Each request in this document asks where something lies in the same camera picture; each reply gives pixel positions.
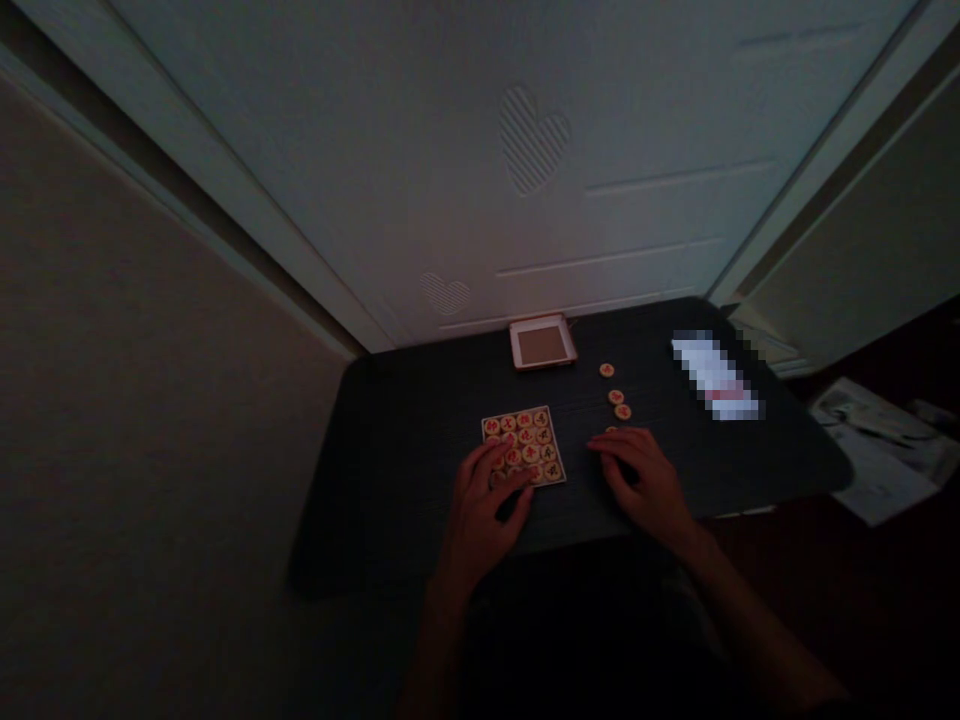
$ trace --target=door panel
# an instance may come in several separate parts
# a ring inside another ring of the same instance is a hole
[[[399,344],[704,293],[912,5],[113,4]]]

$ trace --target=dark table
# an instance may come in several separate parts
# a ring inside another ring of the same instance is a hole
[[[518,373],[506,330],[370,355],[347,370],[291,559],[291,582],[324,597],[426,576],[453,478],[480,444],[480,419],[549,405],[569,480],[536,491],[516,553],[631,532],[585,443],[618,425],[649,427],[697,517],[845,487],[846,457],[709,303],[694,298],[571,321],[574,365]],[[712,330],[766,403],[759,421],[718,422],[674,360],[676,330]],[[603,362],[616,367],[600,376]]]

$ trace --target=finger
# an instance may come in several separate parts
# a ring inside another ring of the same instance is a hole
[[[530,503],[532,502],[533,485],[527,485],[520,497],[517,498],[517,506],[513,509],[513,515],[503,524],[503,529],[513,542],[516,542],[517,538],[520,537],[520,531],[523,530],[527,518],[530,517]]]
[[[490,446],[491,450],[483,455],[477,461],[473,469],[473,477],[467,487],[467,492],[482,495],[490,490],[490,472],[493,470],[493,463],[497,458],[501,458],[510,450],[507,443],[498,443]]]
[[[636,493],[630,489],[627,481],[620,472],[620,466],[617,459],[610,453],[600,453],[600,465],[603,468],[603,477],[606,478],[607,485],[613,491],[613,496],[621,507],[636,499]]]
[[[623,428],[625,432],[634,435],[642,440],[650,449],[654,452],[663,455],[663,450],[660,449],[660,443],[657,442],[657,439],[653,436],[650,428]]]
[[[602,435],[594,436],[593,440],[595,441],[604,441],[604,442],[620,442],[627,445],[630,445],[638,452],[643,453],[649,457],[654,456],[654,451],[649,444],[643,439],[642,435],[637,435],[635,433],[627,432],[628,428],[620,428],[616,431],[611,431],[608,433],[603,433]]]
[[[508,477],[505,483],[497,485],[490,493],[490,504],[493,505],[494,512],[503,505],[504,500],[529,483],[532,477],[533,470],[527,468],[522,472],[514,473],[512,477]]]
[[[640,473],[640,477],[643,477],[643,471],[641,468],[650,464],[649,458],[644,456],[643,453],[627,442],[605,439],[591,440],[587,443],[587,447],[591,450],[596,450],[597,452],[609,453],[610,455],[623,460],[627,465],[631,466],[634,470]]]
[[[470,484],[470,478],[473,477],[473,469],[476,466],[477,461],[495,447],[498,446],[483,444],[480,447],[475,448],[473,452],[464,458],[463,462],[460,463],[460,468],[457,470],[456,488],[458,493],[462,493]]]

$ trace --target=person's left hand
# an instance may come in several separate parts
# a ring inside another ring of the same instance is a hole
[[[506,443],[482,445],[467,456],[457,471],[453,506],[432,583],[445,602],[466,605],[477,583],[516,544],[530,514],[530,470],[515,473],[490,489],[493,463],[509,449]],[[521,488],[524,490],[513,514],[506,522],[497,520],[500,505]]]

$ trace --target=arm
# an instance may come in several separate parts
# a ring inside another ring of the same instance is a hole
[[[848,697],[690,515],[676,470],[649,430],[622,428],[595,437],[588,447],[601,453],[604,477],[624,512],[687,568],[730,651],[772,707],[803,712]],[[627,484],[617,459],[637,471],[639,483]]]
[[[470,596],[477,583],[516,544],[530,514],[530,471],[517,473],[501,486],[489,488],[494,461],[509,449],[503,443],[483,445],[467,456],[457,472],[440,561],[427,583],[417,647],[397,703],[398,718],[453,715],[459,650]],[[501,523],[495,517],[497,510],[521,489],[523,493],[513,515]]]

